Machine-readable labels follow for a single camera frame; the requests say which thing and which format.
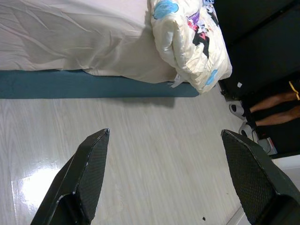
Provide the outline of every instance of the white slipper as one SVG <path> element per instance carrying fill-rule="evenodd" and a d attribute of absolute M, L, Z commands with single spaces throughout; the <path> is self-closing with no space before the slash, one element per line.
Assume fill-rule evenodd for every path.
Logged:
<path fill-rule="evenodd" d="M 239 129 L 239 134 L 250 138 L 252 137 L 252 131 L 252 127 L 250 127 L 250 125 L 247 124 L 247 122 L 243 122 L 242 126 Z"/>
<path fill-rule="evenodd" d="M 242 106 L 230 104 L 229 110 L 233 115 L 239 117 L 241 120 L 244 120 L 246 118 L 245 116 L 243 116 L 245 111 Z"/>

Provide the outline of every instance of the cartoon print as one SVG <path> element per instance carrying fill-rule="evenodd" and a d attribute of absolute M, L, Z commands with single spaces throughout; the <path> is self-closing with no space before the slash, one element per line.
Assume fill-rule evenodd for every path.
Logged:
<path fill-rule="evenodd" d="M 162 19 L 170 13 L 176 13 L 179 7 L 176 3 L 170 0 L 162 0 L 154 7 L 154 19 Z"/>
<path fill-rule="evenodd" d="M 211 16 L 212 20 L 215 22 L 215 24 L 217 26 L 219 26 L 219 21 L 217 19 L 217 14 L 216 14 L 216 11 L 215 11 L 215 8 L 213 7 L 213 5 L 207 5 L 205 6 L 206 7 L 206 11 L 207 13 Z"/>
<path fill-rule="evenodd" d="M 203 53 L 209 58 L 210 38 L 208 37 L 209 30 L 205 28 L 204 21 L 200 19 L 200 14 L 195 13 L 187 18 L 187 24 L 195 31 L 193 44 L 198 46 L 200 43 L 204 45 Z"/>

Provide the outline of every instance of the bed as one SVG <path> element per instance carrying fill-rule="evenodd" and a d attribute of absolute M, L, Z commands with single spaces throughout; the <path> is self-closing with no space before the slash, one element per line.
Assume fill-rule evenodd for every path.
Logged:
<path fill-rule="evenodd" d="M 125 90 L 117 97 L 196 96 L 197 92 L 189 84 L 183 85 L 184 93 L 182 88 L 170 87 L 170 81 L 174 81 L 177 73 L 161 59 L 156 49 L 150 12 L 150 1 L 146 0 L 1 1 L 0 98 L 23 98 L 28 87 L 36 88 L 38 80 L 45 84 L 43 78 L 51 79 L 51 75 L 52 85 L 61 90 L 56 90 L 55 95 L 51 95 L 50 89 L 48 95 L 32 90 L 31 98 L 59 98 L 65 85 L 58 79 L 60 75 L 66 84 L 80 76 L 98 83 L 94 94 L 86 94 L 85 98 L 111 96 L 105 92 L 95 95 L 95 91 L 107 87 L 107 81 L 112 84 L 120 81 L 119 76 L 128 85 L 118 87 L 118 90 Z M 141 85 L 141 92 L 129 90 L 126 94 L 130 82 L 135 87 Z M 159 93 L 151 94 L 148 89 L 155 90 L 156 84 L 162 87 L 161 83 L 164 83 L 166 93 L 164 88 L 159 88 Z M 79 86 L 74 84 L 74 93 L 83 88 Z"/>

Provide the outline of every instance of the white wooden floor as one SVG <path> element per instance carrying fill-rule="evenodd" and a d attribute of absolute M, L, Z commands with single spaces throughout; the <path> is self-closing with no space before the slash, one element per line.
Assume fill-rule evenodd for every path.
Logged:
<path fill-rule="evenodd" d="M 1 99 L 0 224 L 29 225 L 78 145 L 110 128 L 93 225 L 225 225 L 240 203 L 220 133 L 240 125 L 217 88 L 176 99 Z"/>

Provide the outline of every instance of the white bed sheet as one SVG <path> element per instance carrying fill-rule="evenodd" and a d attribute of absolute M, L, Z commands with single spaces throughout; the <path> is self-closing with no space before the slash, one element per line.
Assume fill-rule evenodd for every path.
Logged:
<path fill-rule="evenodd" d="M 0 70 L 85 69 L 158 83 L 147 0 L 0 0 Z"/>

